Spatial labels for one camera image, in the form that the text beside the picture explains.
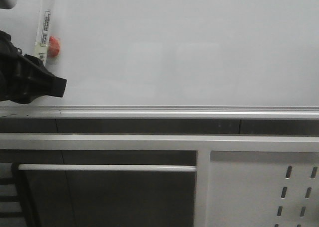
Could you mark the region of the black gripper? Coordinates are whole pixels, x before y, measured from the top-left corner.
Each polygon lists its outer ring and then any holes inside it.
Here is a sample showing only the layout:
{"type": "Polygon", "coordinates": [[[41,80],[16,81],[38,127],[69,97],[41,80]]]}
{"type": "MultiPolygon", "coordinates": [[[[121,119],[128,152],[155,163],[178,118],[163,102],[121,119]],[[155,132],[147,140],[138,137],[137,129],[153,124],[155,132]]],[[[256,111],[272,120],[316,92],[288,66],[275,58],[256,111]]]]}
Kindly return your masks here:
{"type": "Polygon", "coordinates": [[[0,31],[0,101],[29,104],[43,96],[62,98],[67,80],[50,73],[43,62],[11,42],[11,36],[0,31]],[[15,91],[13,73],[15,71],[15,91]]]}

